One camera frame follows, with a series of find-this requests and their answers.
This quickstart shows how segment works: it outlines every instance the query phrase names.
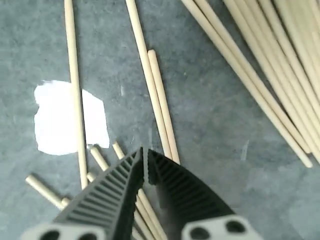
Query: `gray carpet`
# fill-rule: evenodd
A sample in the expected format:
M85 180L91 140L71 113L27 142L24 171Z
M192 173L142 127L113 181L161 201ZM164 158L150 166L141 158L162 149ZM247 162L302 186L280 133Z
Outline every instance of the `gray carpet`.
M265 79L226 7L210 3ZM104 102L110 140L127 153L141 145L162 151L125 1L74 5L80 79ZM265 239L319 239L318 165L303 166L179 0L137 5L158 55L181 164ZM63 1L0 0L1 239L18 239L59 213L24 182L29 173L61 196L81 189L76 154L37 150L34 89L42 80L70 80ZM116 161L111 148L103 153ZM91 158L89 165L98 173ZM161 217L154 189L146 190ZM161 221L169 230L170 220Z

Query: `wooden stick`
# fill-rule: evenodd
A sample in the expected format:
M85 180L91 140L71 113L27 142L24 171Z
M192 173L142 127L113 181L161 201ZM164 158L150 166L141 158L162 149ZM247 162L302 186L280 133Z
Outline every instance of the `wooden stick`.
M293 136L293 138L298 142L298 144L302 147L302 149L306 153L310 153L310 149L305 143L305 140L297 131L296 127L293 125L293 123L288 118L288 116L281 109L281 107L279 106L277 101L274 99L272 94L269 92L269 90L266 88L264 83L261 81L256 71L253 69L251 64L246 59L246 57L240 51L239 47L237 46L235 41L232 39L231 35L226 30L226 28L224 27L224 25L222 24L218 16L215 14L211 6L208 4L208 2L206 0L195 0L195 1L205 16L203 16L203 14L199 11L197 7L195 8L193 7L195 6L195 4L191 0L184 0L183 2L185 2L185 4L187 4L189 8L193 8L192 9L193 12L191 12L191 14L195 17L195 19L201 25L203 30L207 33L209 38L219 49L221 54L224 56L224 58L232 67L232 69L235 70L233 66L237 65L238 63L241 65L242 70L246 72L246 75L239 73L239 74L242 74L242 76L239 76L239 74L236 71L235 72L237 73L237 75L239 76L240 80L245 85L245 87L248 90L249 88L252 89L250 84L250 82L252 81L252 83L254 84L254 88L257 88L257 90L259 91L259 94L263 96L263 98L266 100L268 105L274 111L274 113L279 118L279 120L284 124L284 126L287 128L289 133Z
M193 0L181 0L185 7L189 10L189 12L192 14L192 16L195 18L195 20L200 24L202 29L205 31L205 33L208 35L210 40L215 44L217 49L220 51L220 53L223 55L223 57L226 59L226 61L230 64L232 69L235 71L235 73L239 76L241 79L242 83L245 85L245 87L248 89L250 94L253 96L253 98L256 100L258 105L261 107L261 109L264 111L264 113L268 116L268 118L271 120L271 122L274 124L274 126L278 129L279 133L283 136L283 138L287 141L287 143L290 145L292 150L297 154L297 156L300 158L300 160L303 162L303 164L307 168L312 167L312 162L309 160L309 158L306 156L306 154L302 151L300 146L297 144L296 140L299 140L299 144L303 146L306 151L309 150L308 146L305 144L304 140L298 133L298 131L294 128L291 128L291 133L293 134L296 138L294 139L291 134L288 132L288 130L285 128L285 126L282 124L282 122L279 120L277 115L273 112L273 110L270 108L269 104L266 102L262 94L258 91L257 87L254 85L253 81L255 81L255 84L260 86L260 89L266 90L264 92L265 95L269 96L268 90L266 87L263 85L263 83L259 80L259 77L256 75L254 70L252 69L252 66L248 63L248 61L245 59L239 48L237 47L236 44L230 44L234 43L232 38L228 37L229 34L225 33L226 39L224 39L225 42L228 43L228 46L224 43L224 41L220 37L220 32L219 34L216 32L216 30L212 27L212 25L208 22L207 18L204 16L204 14L199 10L198 6L193 2ZM237 52L233 53L229 49L231 49L232 46L237 50ZM251 75L256 75L255 78L250 78L248 74L244 71L244 67L239 64L239 62L242 64L246 64L251 73Z
M69 57L70 80L72 87L74 120L77 134L78 161L80 170L81 187L85 189L88 185L87 180L87 159L86 159L86 139L85 139L85 122L82 110L82 90L79 83L78 60L75 18L72 0L64 0L64 17L66 42Z
M239 4L239 2L234 0L224 0L224 2L240 28L244 39L247 41L257 61L260 63L260 66L268 77L274 91L288 111L293 122L300 130L315 158L320 162L320 138L317 134L317 128L314 127L318 124L317 127L320 128L318 118L311 106L308 108L311 112L306 112L304 110L304 107L308 107L309 102L307 97L304 99L304 92L300 88L297 79L295 82L295 75L293 72L292 75L290 75L291 71L288 67L289 65L285 65L286 58L280 54L282 53L281 49L279 49L280 47L277 47L277 42L273 42L272 36L263 33L257 24L256 18L252 15L245 2L243 2L243 4ZM279 51L279 60L274 55L277 51ZM291 77L290 81L281 67L287 70L287 74ZM299 92L299 97L292 88L292 85L294 85L296 87L295 90ZM305 106L302 106L300 102L302 99L305 100Z
M176 144L176 139L174 134L174 128L172 127L165 88L161 78L160 68L159 68L155 50L152 49L148 51L148 58L151 66L151 71L152 71L152 75L155 83L156 92L160 102L165 131L168 136L170 151L172 154L172 160L177 164L180 164L180 159L179 159L179 154L178 154L178 149L177 149L177 144Z
M262 37L263 33L258 27L254 30L250 29L243 14L238 8L238 4L234 0L223 1L242 32L242 35L252 50L253 55L259 62L262 70L271 83L275 93L284 105L284 108L291 116L292 121L296 124L314 156L318 161L320 161L320 138L317 132L313 129L311 121L306 116L299 99L295 98L295 93L280 68L279 63L277 63L277 59L273 58L272 50L269 48L268 42L264 37Z
M275 19L275 16L277 15L275 10L273 9L273 5L271 3L271 0L259 0L261 6L263 7L263 10L266 14L268 14L268 19ZM281 18L283 20L284 25L286 26L286 29L288 33L291 36L291 40L295 46L295 49L300 57L300 60L304 66L304 69L311 81L311 84L313 86L313 89L317 95L317 98L320 100L320 82L318 73L316 71L316 68L312 62L311 57L309 56L309 53L307 52L307 49L304 44L304 40L302 36L299 33L299 30L297 28L297 25L295 24L294 19L292 18L290 9L286 6L286 3L282 0L275 0L274 1L279 14L281 15Z
M119 160L123 159L125 154L122 151L122 149L120 148L119 144L117 142L114 142L114 144L112 146L113 146L113 149L114 149L118 159ZM109 168L109 166L108 166L107 162L104 160L103 156L100 153L97 154L97 152L99 152L99 150L96 148L96 150L95 150L96 154L92 155L92 156L97 162L99 162L98 164L101 167L101 169L103 171L105 171L105 170L107 170ZM89 179L89 180L90 180L90 182L93 182L94 179L95 179L95 177L93 177L93 178L91 177L91 179ZM154 221L152 220L152 218L149 216L149 213L144 208L144 204L141 202L141 200L139 198L139 195L138 195L138 197L136 199L135 205L136 205L137 209L139 210L140 214L142 215L142 217L143 217L144 221L146 222L147 226L149 227L149 229L150 229L152 235L154 236L154 238L156 240L166 240L167 239L166 237L162 238L162 236L160 235L160 233L158 231L158 228L154 224Z
M123 159L125 157L124 152L122 151L122 149L120 148L118 142L114 142L112 144L113 150L115 151L116 156L118 157L119 160Z
M70 199L67 197L62 198L61 204L66 207L70 203Z
M88 172L86 177L88 178L89 182L92 183L95 180L96 175L94 175L92 172Z
M58 209L62 210L65 208L64 204L62 203L62 199L49 188L47 188L42 182L36 179L36 177L29 175L26 177L25 181Z
M88 177L88 180L92 183L95 180L95 177L93 175L91 175L90 177ZM152 236L152 234L151 234L150 230L148 229L146 223L144 222L144 220L142 219L142 217L140 216L140 214L139 214L139 212L137 210L134 211L133 216L134 216L134 220L135 220L136 224L141 229L141 232L143 233L145 238L147 240L153 240L154 237Z
M92 154L93 158L95 159L96 163L99 165L99 167L105 171L108 168L108 164L106 163L104 157L99 152L98 148L95 146L92 146L90 148L90 153Z
M163 152L167 158L172 159L169 140L168 140L166 127L165 127L164 119L161 112L161 107L160 107L160 103L157 95L154 77L151 71L151 66L150 66L148 53L147 53L147 47L146 47L144 35L142 32L142 28L139 20L137 6L135 3L135 0L125 0L125 2L126 2L126 6L128 9L128 13L129 13L129 17L132 25L134 38L138 48L146 85L149 91L151 104L152 104L152 108L155 116L155 121L158 127L161 144L163 147Z
M295 50L292 47L284 28L282 27L282 24L280 22L280 19L278 18L278 15L277 15L275 9L273 8L273 6L269 0L250 0L250 1L247 1L247 3L250 4L251 6L253 6L253 5L258 4L257 1L259 1L260 6L262 7L263 12L264 12L268 22L270 23L270 26L272 27L272 30L273 30L280 46L281 46L283 52L285 53L286 57L288 58L289 63L291 65L295 75L297 76L304 91L307 93L306 95L307 95L314 111L317 113L318 118L320 119L320 104L317 99L317 95L315 94L314 89L312 88L311 84L309 83L309 79L308 79L302 65L300 64L300 62L297 58Z
M144 240L144 238L140 235L135 227L132 228L132 237L134 237L135 240Z

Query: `wooden dowel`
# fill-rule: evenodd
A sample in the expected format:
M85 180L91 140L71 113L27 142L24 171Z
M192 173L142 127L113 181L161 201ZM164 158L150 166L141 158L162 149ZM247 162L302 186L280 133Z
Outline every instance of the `wooden dowel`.
M135 240L144 240L144 238L140 235L135 227L132 228L132 237L134 237Z
M149 91L151 104L152 104L152 108L155 116L156 125L158 127L158 131L160 135L163 152L167 158L172 159L169 140L168 140L166 127L165 127L164 119L161 112L161 107L160 107L160 103L157 95L154 77L151 71L151 66L150 66L148 53L147 53L147 47L146 47L144 35L142 32L142 28L139 20L137 6L135 3L135 0L125 0L125 2L126 2L126 6L128 9L128 13L129 13L129 17L132 25L134 38L138 48L146 85Z
M92 183L95 180L96 175L94 175L92 172L88 172L86 177L88 178L89 182Z
M61 204L66 207L70 203L70 199L67 197L62 198Z
M260 6L261 6L268 22L270 23L270 26L272 27L272 30L273 30L280 46L281 46L283 52L285 53L286 57L288 58L288 61L291 65L295 75L297 76L301 86L303 87L304 91L306 92L306 95L307 95L314 111L316 112L318 118L320 119L320 104L319 104L319 100L317 98L317 95L316 95L314 89L312 88L302 65L300 64L300 62L298 60L298 57L295 53L295 50L292 47L292 45L288 39L288 36L287 36L287 34L286 34L286 32L280 22L280 19L277 15L275 9L273 8L273 6L269 0L249 0L249 1L247 1L247 3L250 4L251 6L256 6L256 5L258 5L257 1L259 1ZM308 73L308 71L307 71L307 74L309 75L309 78L312 78L312 77L315 78L315 76L313 76L311 72Z
M121 160L125 154L122 151L122 149L120 148L119 144L117 142L115 142L112 146L115 146L115 147L113 147L113 149L115 150L118 159ZM153 208L152 208L145 192L143 191L143 189L139 189L139 191L138 191L136 206L137 206L139 212L142 214L142 216L145 217L145 219L151 220L151 222L147 221L147 223L151 223L156 228L157 235L160 236L160 238L162 240L168 240L167 235L166 235L164 229L162 228L162 226L157 218L157 215L156 215L155 211L153 210Z
M58 209L62 210L65 208L64 204L62 204L62 199L33 175L27 176L25 181Z
M117 142L114 142L114 144L112 145L113 149L118 157L119 160L123 159L125 154L123 153L122 149L120 148L119 144ZM92 155L93 158L97 161L100 162L99 166L101 167L101 169L103 171L107 170L109 168L107 162L104 160L103 156L99 153L99 150L97 148L95 148L96 150L94 151L96 154ZM90 180L90 182L93 182L93 180L95 179L95 177L88 177L88 179ZM154 236L154 238L156 240L166 240L166 238L162 238L160 236L160 234L158 233L158 228L156 228L156 226L154 225L154 221L152 220L152 218L149 216L148 212L145 210L144 208L144 204L141 202L139 196L136 199L136 207L139 210L140 214L142 215L145 223L147 224L147 226L149 227L152 235Z
M74 107L74 121L77 136L77 150L80 170L81 187L85 189L88 185L87 180L87 159L86 159L86 139L85 139L85 122L84 113L82 110L82 89L79 83L77 45L75 18L72 0L64 0L64 17L65 17L65 32L66 42L69 57L69 70L72 88L72 98Z
M91 174L91 172L88 172L87 174L88 180L92 183L95 180L95 176L93 174ZM148 229L146 223L144 222L144 220L142 219L142 217L140 216L139 212L137 212L137 210L134 211L133 213L134 216L134 220L136 222L136 224L138 225L138 227L141 229L141 232L143 233L143 235L145 236L145 238L147 240L153 240L153 236L150 232L150 230Z
M147 240L154 240L153 235L151 234L150 230L148 229L145 221L142 219L141 215L138 213L138 211L134 211L133 213L134 220L138 227L140 228L141 232L143 233L144 237Z
M95 161L99 165L99 167L102 169L102 171L105 171L109 167L97 147L92 146L90 148L90 153L92 154L93 158L95 159Z
M125 154L124 154L124 152L122 151L122 149L120 148L118 142L115 141L115 142L112 144L112 147L113 147L113 150L115 151L115 154L116 154L116 156L117 156L117 158L118 158L119 160L121 160L121 159L123 159L123 158L125 157Z
M269 37L262 32L261 28L257 24L255 17L253 17L245 2L239 4L239 2L235 0L224 0L224 3L233 16L254 56L260 63L262 70L266 74L275 93L284 105L284 108L291 116L291 119L296 124L298 130L301 132L315 158L318 160L318 162L320 162L320 138L316 128L314 127L314 125L318 123L318 118L315 113L312 114L312 109L312 112L308 112L309 115L304 110L304 107L300 102L300 100L303 99L304 96L304 92L302 91L302 89L301 92L299 92L299 94L301 95L299 95L298 97L294 89L292 88L291 83L295 83L295 75L291 76L292 79L290 79L290 83L289 79L282 69L282 67L286 67L286 65L284 64L286 59L284 57L282 59L282 55L279 54L278 57L281 59L281 61L284 61L280 63L280 61L274 55L274 52L281 52L281 49L278 49L276 47L277 43L273 45L274 49L272 49L272 46L267 41L268 39L272 42L272 37ZM300 85L298 85L299 83L295 85L297 88L296 90L300 90ZM305 100L305 107L308 107L309 103L307 98L305 98ZM312 116L314 121L311 121L308 116Z
M259 0L259 3L261 4L265 14L268 16L269 21L273 20L273 23L275 24L275 21L278 21L278 19L275 20L277 13L273 8L271 0ZM283 20L284 25L286 26L289 35L291 36L291 40L295 46L298 56L300 57L303 67L310 79L310 82L317 95L317 98L318 100L320 100L320 81L318 80L318 73L312 62L311 57L309 56L309 53L307 52L304 40L300 35L297 25L295 24L295 21L291 16L291 12L289 8L286 6L285 1L275 0L274 3L279 11L279 14L281 15L281 18Z
M264 113L268 116L268 118L273 123L273 125L278 129L279 133L287 141L287 143L290 145L292 150L297 154L297 156L300 158L300 160L303 162L303 164L307 168L311 168L312 162L309 160L309 158L306 156L306 154L302 151L300 146L295 141L295 139L299 140L299 144L301 144L301 146L304 147L303 149L305 149L305 150L309 149L308 146L305 144L304 140L302 139L302 137L300 136L300 134L298 133L298 131L297 130L293 131L293 133L295 133L295 137L297 137L294 139L291 136L291 134L288 132L288 130L285 128L285 126L281 123L281 121L279 120L277 115L270 108L269 104L263 98L263 96L258 91L256 86L253 84L252 80L253 79L255 81L258 80L259 79L258 76L257 76L257 78L250 79L249 76L247 75L247 73L244 71L243 67L239 64L239 62L241 62L242 64L247 62L247 60L242 55L242 53L240 54L239 48L236 48L238 50L236 52L236 54L238 57L243 56L243 58L241 57L241 60L237 60L234 56L234 53L231 52L230 49L228 48L228 47L232 47L232 45L227 46L225 44L224 41L226 41L226 40L228 43L232 43L232 42L234 43L232 38L227 38L226 40L224 39L224 41L223 41L221 39L220 35L216 32L216 30L208 22L207 18L204 16L204 14L200 11L198 6L193 2L193 0L181 0L181 1L185 5L185 7L189 10L189 12L192 14L192 16L195 18L195 20L199 23L199 25L202 27L202 29L205 31L205 33L208 35L208 37L214 43L214 45L217 47L217 49L220 51L220 53L223 55L223 57L226 59L226 61L230 64L230 66L235 71L235 73L239 76L242 83L248 89L248 91L250 92L252 97L256 100L258 105L261 107L261 109L264 111ZM257 83L259 84L259 86L263 86L263 83L261 81L256 82L256 84Z
M156 92L157 92L160 107L161 107L166 134L168 136L172 160L177 164L180 164L180 159L179 159L179 154L178 154L178 149L177 149L177 144L176 144L176 139L174 134L174 128L172 127L165 88L161 78L160 68L159 68L155 50L152 49L148 51L148 58L151 66L151 71L152 71L152 75L155 83Z

